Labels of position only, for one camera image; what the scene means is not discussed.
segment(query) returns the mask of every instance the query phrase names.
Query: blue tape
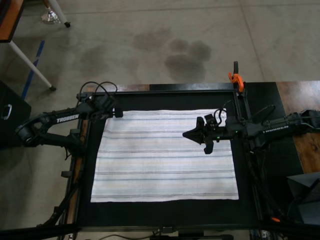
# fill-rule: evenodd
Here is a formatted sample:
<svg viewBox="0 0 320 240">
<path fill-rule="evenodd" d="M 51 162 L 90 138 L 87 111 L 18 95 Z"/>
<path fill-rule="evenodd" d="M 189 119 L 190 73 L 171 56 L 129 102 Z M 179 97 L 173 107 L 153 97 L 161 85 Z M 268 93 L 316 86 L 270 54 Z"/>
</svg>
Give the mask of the blue tape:
<svg viewBox="0 0 320 240">
<path fill-rule="evenodd" d="M 40 57 L 41 53 L 42 53 L 42 49 L 44 49 L 44 46 L 45 46 L 45 40 L 42 40 L 40 42 L 40 46 L 38 48 L 38 52 L 36 53 L 36 57 Z"/>
<path fill-rule="evenodd" d="M 33 65 L 34 65 L 35 67 L 37 67 L 38 62 L 39 62 L 39 59 L 37 59 L 37 60 L 33 63 Z M 22 92 L 22 95 L 21 95 L 21 98 L 22 98 L 23 100 L 26 99 L 27 92 L 28 92 L 28 90 L 29 90 L 29 87 L 30 87 L 32 78 L 34 77 L 34 74 L 35 74 L 35 72 L 34 72 L 33 70 L 31 70 L 31 71 L 29 72 L 28 78 L 26 79 L 26 83 L 25 83 L 25 85 L 24 85 L 24 89 L 23 89 L 23 92 Z"/>
<path fill-rule="evenodd" d="M 37 53 L 36 53 L 36 57 L 37 57 L 37 58 L 39 58 L 39 57 L 41 56 L 41 53 L 42 53 L 42 50 L 44 49 L 44 46 L 45 46 L 45 40 L 41 40 L 40 46 L 39 46 L 38 51 L 37 51 Z M 37 60 L 33 63 L 33 65 L 34 65 L 35 67 L 37 67 L 38 62 L 39 62 L 39 59 L 37 59 Z M 28 90 L 29 90 L 29 87 L 30 87 L 32 78 L 34 77 L 34 74 L 35 74 L 35 72 L 34 72 L 33 70 L 30 70 L 29 75 L 28 75 L 28 78 L 26 79 L 26 83 L 25 83 L 24 88 L 23 88 L 22 95 L 21 95 L 21 98 L 22 98 L 23 100 L 26 99 L 27 92 L 28 92 Z"/>
</svg>

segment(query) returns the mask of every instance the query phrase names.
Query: cable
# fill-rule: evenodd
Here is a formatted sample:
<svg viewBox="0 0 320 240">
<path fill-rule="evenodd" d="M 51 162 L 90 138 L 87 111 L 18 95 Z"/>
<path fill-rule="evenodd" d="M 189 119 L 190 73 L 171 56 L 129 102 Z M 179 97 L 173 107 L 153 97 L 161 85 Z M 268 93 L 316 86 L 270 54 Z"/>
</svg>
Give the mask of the cable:
<svg viewBox="0 0 320 240">
<path fill-rule="evenodd" d="M 95 89 L 95 92 L 94 92 L 94 95 L 96 95 L 97 94 L 97 90 L 98 90 L 98 88 L 99 87 L 102 87 L 102 84 L 111 84 L 111 85 L 113 85 L 114 87 L 115 87 L 115 94 L 118 92 L 118 87 L 117 87 L 117 85 L 115 85 L 113 82 L 111 82 L 111 81 L 103 81 L 102 83 L 100 83 L 97 87 L 96 87 L 96 89 Z"/>
<path fill-rule="evenodd" d="M 67 150 L 67 148 L 66 148 L 66 147 L 64 147 L 64 149 L 65 149 L 65 159 L 64 159 L 64 160 L 67 160 L 67 159 L 68 159 L 68 157 L 70 157 L 70 156 L 71 156 L 71 153 L 70 153 L 70 154 L 68 154 L 68 150 Z"/>
<path fill-rule="evenodd" d="M 112 235 L 109 235 L 109 236 L 104 236 L 102 238 L 99 238 L 98 240 L 103 240 L 103 239 L 107 239 L 107 238 L 110 238 L 110 237 L 119 237 L 119 238 L 123 238 L 123 239 L 127 239 L 127 240 L 142 240 L 142 239 L 149 239 L 153 236 L 156 236 L 157 234 L 159 234 L 160 231 L 157 231 L 156 233 L 150 235 L 150 236 L 145 236 L 145 237 L 140 237 L 140 238 L 131 238 L 131 237 L 126 237 L 126 236 L 121 236 L 121 235 L 117 235 L 117 234 L 112 234 Z"/>
<path fill-rule="evenodd" d="M 310 124 L 308 124 L 308 123 L 306 123 L 306 122 L 302 122 L 302 123 L 301 123 L 301 125 L 306 125 L 306 126 L 308 126 L 308 127 L 312 128 L 312 129 L 320 130 L 320 128 L 319 128 L 319 127 L 311 126 Z"/>
<path fill-rule="evenodd" d="M 273 108 L 265 117 L 264 117 L 264 119 L 261 121 L 262 123 L 266 120 L 266 118 L 268 118 L 273 112 L 274 112 L 274 110 L 276 109 L 276 106 L 275 105 L 273 105 L 273 104 L 271 104 L 271 105 L 268 105 L 268 106 L 266 106 L 266 107 L 264 107 L 264 108 L 262 108 L 262 109 L 260 109 L 259 111 L 257 111 L 252 117 L 250 117 L 249 119 L 248 119 L 248 121 L 251 121 L 251 120 L 253 120 L 256 116 L 258 116 L 260 113 L 262 113 L 263 111 L 265 111 L 265 110 L 267 110 L 268 108 Z"/>
<path fill-rule="evenodd" d="M 302 120 L 302 119 L 318 119 L 318 118 L 320 118 L 320 116 L 302 116 L 302 117 L 293 118 L 292 121 Z M 282 121 L 277 121 L 276 123 L 281 124 L 286 122 L 290 122 L 290 120 L 286 119 Z"/>
<path fill-rule="evenodd" d="M 97 84 L 98 87 L 101 87 L 101 88 L 105 91 L 106 94 L 110 95 L 110 94 L 107 92 L 107 90 L 106 90 L 103 86 L 101 86 L 99 83 L 97 83 L 97 82 L 95 82 L 95 81 L 87 81 L 87 82 L 86 82 L 85 84 L 83 84 L 83 85 L 81 86 L 81 88 L 80 88 L 79 98 L 78 98 L 78 101 L 76 102 L 75 107 L 78 107 L 79 102 L 80 102 L 80 97 L 81 97 L 82 89 L 83 89 L 84 86 L 87 85 L 87 84 Z"/>
<path fill-rule="evenodd" d="M 237 110 L 237 108 L 236 108 L 236 103 L 235 103 L 235 101 L 234 100 L 229 100 L 229 101 L 226 101 L 224 104 L 223 104 L 223 106 L 219 109 L 219 120 L 220 120 L 220 122 L 218 123 L 218 126 L 222 123 L 222 119 L 221 119 L 221 113 L 222 113 L 222 111 L 225 111 L 224 110 L 224 108 L 225 108 L 225 106 L 227 105 L 227 104 L 229 104 L 229 103 L 232 103 L 232 105 L 233 105 L 233 112 L 234 112 L 234 115 L 235 115 L 235 119 L 237 120 L 237 122 L 238 123 L 240 123 L 241 124 L 241 121 L 239 120 L 239 118 L 238 118 L 238 110 Z"/>
</svg>

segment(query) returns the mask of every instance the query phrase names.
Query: orange clamp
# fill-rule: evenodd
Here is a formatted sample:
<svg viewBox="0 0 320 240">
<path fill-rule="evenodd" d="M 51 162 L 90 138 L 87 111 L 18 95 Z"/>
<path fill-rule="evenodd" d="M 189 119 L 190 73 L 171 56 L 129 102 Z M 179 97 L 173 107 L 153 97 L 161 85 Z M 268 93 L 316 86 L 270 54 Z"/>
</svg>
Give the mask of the orange clamp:
<svg viewBox="0 0 320 240">
<path fill-rule="evenodd" d="M 271 218 L 274 222 L 276 222 L 276 223 L 280 223 L 281 221 L 280 221 L 280 219 L 278 219 L 278 218 L 276 218 L 276 217 L 272 217 Z"/>
<path fill-rule="evenodd" d="M 238 69 L 238 62 L 235 61 L 233 63 L 233 75 L 231 74 L 231 72 L 229 72 L 229 79 L 231 81 L 231 83 L 233 84 L 238 84 L 239 86 L 239 93 L 243 93 L 244 89 L 245 89 L 245 85 L 244 85 L 244 81 L 242 80 L 242 77 L 239 75 L 239 69 Z"/>
</svg>

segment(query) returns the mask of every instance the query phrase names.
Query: black cable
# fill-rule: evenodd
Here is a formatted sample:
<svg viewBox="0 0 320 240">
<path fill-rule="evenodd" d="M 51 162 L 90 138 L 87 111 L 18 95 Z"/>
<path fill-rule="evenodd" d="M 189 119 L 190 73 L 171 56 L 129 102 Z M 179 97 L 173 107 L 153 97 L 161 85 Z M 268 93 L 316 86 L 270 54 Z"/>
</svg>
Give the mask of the black cable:
<svg viewBox="0 0 320 240">
<path fill-rule="evenodd" d="M 67 148 L 66 148 L 66 147 L 64 147 L 64 149 L 65 149 L 65 159 L 64 159 L 64 160 L 67 160 L 67 159 L 68 159 L 68 157 L 70 157 L 70 156 L 71 156 L 71 153 L 70 153 L 70 154 L 68 154 L 68 150 L 67 150 Z"/>
<path fill-rule="evenodd" d="M 229 101 L 226 101 L 221 108 L 219 108 L 219 109 L 217 109 L 217 110 L 214 111 L 214 114 L 213 114 L 214 117 L 216 117 L 216 113 L 219 111 L 219 114 L 218 114 L 219 122 L 217 123 L 217 126 L 219 126 L 219 125 L 222 123 L 221 113 L 222 113 L 222 112 L 227 113 L 227 111 L 224 110 L 224 108 L 225 108 L 225 106 L 226 106 L 227 104 L 229 104 L 229 103 L 232 103 L 232 105 L 233 105 L 233 112 L 234 112 L 235 118 L 236 118 L 236 120 L 238 121 L 238 123 L 241 124 L 241 122 L 240 122 L 240 120 L 239 120 L 239 118 L 238 118 L 238 110 L 237 110 L 237 108 L 236 108 L 236 103 L 235 103 L 235 101 L 233 101 L 233 100 L 229 100 Z"/>
<path fill-rule="evenodd" d="M 86 82 L 85 84 L 83 84 L 83 85 L 81 86 L 81 88 L 80 88 L 79 98 L 78 98 L 78 101 L 76 102 L 75 107 L 78 107 L 79 102 L 80 102 L 80 97 L 81 97 L 82 89 L 83 89 L 84 86 L 87 85 L 87 84 L 96 84 L 96 85 L 98 85 L 98 87 L 101 87 L 101 88 L 105 91 L 106 94 L 109 95 L 109 93 L 107 92 L 107 90 L 106 90 L 103 86 L 101 86 L 99 83 L 97 83 L 97 82 L 95 82 L 95 81 L 87 81 L 87 82 Z"/>
<path fill-rule="evenodd" d="M 119 238 L 123 238 L 123 239 L 127 239 L 127 240 L 142 240 L 142 239 L 149 239 L 153 236 L 156 236 L 157 234 L 159 234 L 160 231 L 157 231 L 156 233 L 150 235 L 150 236 L 145 236 L 145 237 L 139 237 L 139 238 L 131 238 L 131 237 L 126 237 L 126 236 L 121 236 L 121 235 L 118 235 L 118 234 L 112 234 L 112 235 L 109 235 L 109 236 L 104 236 L 102 238 L 99 238 L 98 240 L 103 240 L 103 239 L 107 239 L 107 238 L 110 238 L 110 237 L 119 237 Z"/>
<path fill-rule="evenodd" d="M 115 85 L 113 82 L 111 82 L 111 81 L 103 81 L 102 83 L 100 83 L 97 87 L 96 87 L 96 89 L 95 89 L 95 92 L 94 92 L 94 96 L 97 94 L 97 90 L 98 90 L 98 88 L 99 87 L 102 87 L 102 84 L 111 84 L 111 85 L 113 85 L 114 87 L 115 87 L 115 94 L 118 92 L 118 87 L 117 87 L 117 85 Z"/>
<path fill-rule="evenodd" d="M 276 106 L 275 106 L 275 105 L 271 104 L 271 105 L 268 105 L 268 106 L 260 109 L 260 110 L 257 111 L 252 117 L 250 117 L 250 118 L 248 119 L 248 121 L 253 120 L 253 119 L 254 119 L 256 116 L 258 116 L 260 113 L 262 113 L 263 111 L 265 111 L 265 110 L 267 110 L 268 108 L 271 108 L 271 107 L 272 107 L 273 109 L 266 115 L 266 117 L 264 117 L 264 119 L 262 120 L 262 122 L 264 122 L 264 121 L 266 120 L 266 118 L 269 117 L 269 116 L 273 113 L 273 111 L 276 109 Z"/>
<path fill-rule="evenodd" d="M 320 118 L 320 116 L 302 116 L 302 117 L 293 118 L 292 121 L 302 120 L 302 119 L 318 119 L 318 118 Z M 276 123 L 281 124 L 286 122 L 290 122 L 290 120 L 286 119 L 282 121 L 277 121 Z"/>
<path fill-rule="evenodd" d="M 276 110 L 276 106 L 275 105 L 270 105 L 271 107 L 273 107 L 273 109 L 262 119 L 261 121 L 261 125 L 264 125 L 265 120 Z"/>
</svg>

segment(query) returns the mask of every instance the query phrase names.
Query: wooden surface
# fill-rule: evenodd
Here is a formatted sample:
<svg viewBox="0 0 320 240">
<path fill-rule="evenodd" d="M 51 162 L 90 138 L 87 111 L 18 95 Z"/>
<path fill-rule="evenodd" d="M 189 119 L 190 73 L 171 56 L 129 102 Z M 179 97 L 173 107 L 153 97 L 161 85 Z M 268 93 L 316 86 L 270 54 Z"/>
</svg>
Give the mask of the wooden surface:
<svg viewBox="0 0 320 240">
<path fill-rule="evenodd" d="M 115 87 L 111 84 L 106 83 L 106 84 L 103 84 L 102 86 L 108 92 L 115 91 Z M 94 91 L 96 90 L 95 85 L 90 85 L 90 87 L 92 87 L 94 89 Z M 118 87 L 118 92 L 145 92 L 145 91 L 149 91 L 149 89 L 150 89 L 149 84 L 117 85 L 117 87 Z M 103 92 L 103 91 L 104 90 L 100 87 L 97 92 Z"/>
<path fill-rule="evenodd" d="M 21 15 L 24 0 L 11 0 L 9 9 L 0 25 L 0 42 L 10 42 Z"/>
<path fill-rule="evenodd" d="M 82 123 L 80 135 L 84 136 L 83 138 L 81 138 L 81 141 L 83 143 L 85 142 L 85 137 L 87 136 L 88 124 L 89 124 L 88 120 L 84 120 Z M 75 160 L 74 175 L 73 175 L 73 180 L 72 180 L 73 183 L 75 183 L 78 180 L 78 176 L 79 176 L 83 162 L 84 162 L 84 157 L 78 157 Z M 74 223 L 76 204 L 77 204 L 77 195 L 78 195 L 78 190 L 74 193 L 73 197 L 70 200 L 68 214 L 67 214 L 67 220 L 66 220 L 67 224 Z"/>
<path fill-rule="evenodd" d="M 277 87 L 286 114 L 320 111 L 320 81 L 278 82 Z M 293 138 L 304 172 L 320 172 L 320 133 Z"/>
</svg>

